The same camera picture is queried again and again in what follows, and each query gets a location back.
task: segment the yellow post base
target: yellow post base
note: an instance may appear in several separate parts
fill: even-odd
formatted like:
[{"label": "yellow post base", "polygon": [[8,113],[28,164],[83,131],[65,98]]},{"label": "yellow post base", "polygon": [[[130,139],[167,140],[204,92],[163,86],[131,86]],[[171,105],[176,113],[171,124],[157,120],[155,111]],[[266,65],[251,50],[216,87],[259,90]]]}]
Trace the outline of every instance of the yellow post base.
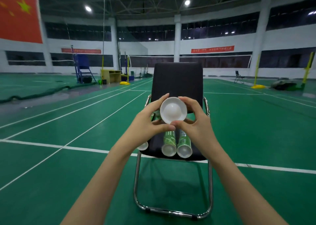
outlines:
[{"label": "yellow post base", "polygon": [[255,85],[255,86],[252,86],[251,88],[254,88],[254,89],[257,89],[257,88],[266,88],[266,86],[264,86],[264,85]]},{"label": "yellow post base", "polygon": [[130,85],[129,82],[120,82],[121,85]]}]

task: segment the folding chair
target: folding chair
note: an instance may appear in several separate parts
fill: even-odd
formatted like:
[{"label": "folding chair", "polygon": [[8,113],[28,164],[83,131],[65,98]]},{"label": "folding chair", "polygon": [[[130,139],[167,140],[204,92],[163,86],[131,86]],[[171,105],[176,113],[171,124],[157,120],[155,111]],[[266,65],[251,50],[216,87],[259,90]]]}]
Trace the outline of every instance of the folding chair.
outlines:
[{"label": "folding chair", "polygon": [[[154,70],[153,86],[151,95],[148,96],[145,106],[151,102],[158,100],[162,95],[170,93],[170,97],[186,96],[192,99],[196,99],[200,106],[205,105],[205,110],[207,116],[210,116],[210,111],[207,103],[207,99],[203,96],[203,68],[199,63],[156,63]],[[179,217],[187,217],[192,220],[198,220],[205,218],[210,214],[213,208],[213,178],[212,178],[212,167],[210,162],[208,162],[208,209],[202,214],[192,214],[181,211],[171,211],[164,208],[155,208],[142,205],[137,199],[137,186],[138,177],[140,169],[141,155],[149,155],[160,159],[171,159],[177,161],[201,161],[206,160],[206,158],[200,153],[200,151],[191,143],[192,155],[183,159],[179,155],[174,155],[173,157],[166,157],[161,152],[161,147],[163,146],[164,133],[160,133],[152,137],[148,141],[148,148],[144,151],[138,151],[137,162],[136,162],[136,172],[135,172],[135,183],[134,183],[134,201],[138,207],[146,211],[146,213],[155,212],[162,213],[166,215],[174,215]],[[176,130],[176,140],[178,142],[179,131]]]},{"label": "folding chair", "polygon": [[[82,69],[87,69],[89,70],[89,72],[82,72],[81,71]],[[94,81],[97,82],[90,70],[89,58],[87,55],[75,54],[75,70],[76,70],[76,76],[77,76],[77,83],[84,82],[84,77],[86,77],[84,74],[91,74]]]},{"label": "folding chair", "polygon": [[241,76],[241,75],[239,74],[238,70],[236,70],[235,73],[236,73],[236,78],[235,78],[234,83],[237,83],[238,80],[240,79],[240,82],[241,82],[242,84],[244,84],[244,82],[243,82],[242,79],[244,79],[245,77]]}]

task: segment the chinese flag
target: chinese flag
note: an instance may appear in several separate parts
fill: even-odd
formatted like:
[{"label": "chinese flag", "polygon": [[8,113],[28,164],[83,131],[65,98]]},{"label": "chinese flag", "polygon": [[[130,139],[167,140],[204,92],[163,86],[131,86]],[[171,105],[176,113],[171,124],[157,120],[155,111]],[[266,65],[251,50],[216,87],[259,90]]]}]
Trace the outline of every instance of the chinese flag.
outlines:
[{"label": "chinese flag", "polygon": [[43,43],[38,0],[0,0],[0,38]]}]

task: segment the ceiling light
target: ceiling light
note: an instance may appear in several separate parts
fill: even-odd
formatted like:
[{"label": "ceiling light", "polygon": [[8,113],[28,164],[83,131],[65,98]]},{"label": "ceiling light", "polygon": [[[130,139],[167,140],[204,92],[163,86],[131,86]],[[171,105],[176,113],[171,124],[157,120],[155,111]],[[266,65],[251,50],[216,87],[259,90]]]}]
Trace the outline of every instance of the ceiling light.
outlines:
[{"label": "ceiling light", "polygon": [[190,5],[190,3],[191,3],[191,1],[190,1],[190,0],[186,0],[186,1],[184,2],[184,5],[185,5],[185,6],[189,6],[189,5]]},{"label": "ceiling light", "polygon": [[88,12],[92,12],[92,9],[91,9],[91,7],[89,7],[88,5],[85,5],[85,7],[84,7]]}]

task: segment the chair seat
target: chair seat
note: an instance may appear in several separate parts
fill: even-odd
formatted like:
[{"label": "chair seat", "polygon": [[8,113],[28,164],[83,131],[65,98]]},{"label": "chair seat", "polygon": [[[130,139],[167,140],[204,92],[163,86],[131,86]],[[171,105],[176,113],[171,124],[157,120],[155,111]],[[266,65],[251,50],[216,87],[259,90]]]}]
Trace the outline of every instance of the chair seat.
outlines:
[{"label": "chair seat", "polygon": [[[186,159],[181,158],[178,154],[173,157],[167,157],[162,154],[161,147],[163,146],[163,137],[165,133],[159,133],[152,137],[148,141],[148,148],[144,151],[140,151],[144,155],[156,157],[156,158],[167,158],[167,159],[177,159],[177,160],[186,160],[186,161],[202,161],[206,160],[206,158],[201,154],[201,152],[195,147],[195,145],[191,142],[192,155]],[[180,136],[180,130],[176,130],[176,142],[178,144]]]}]

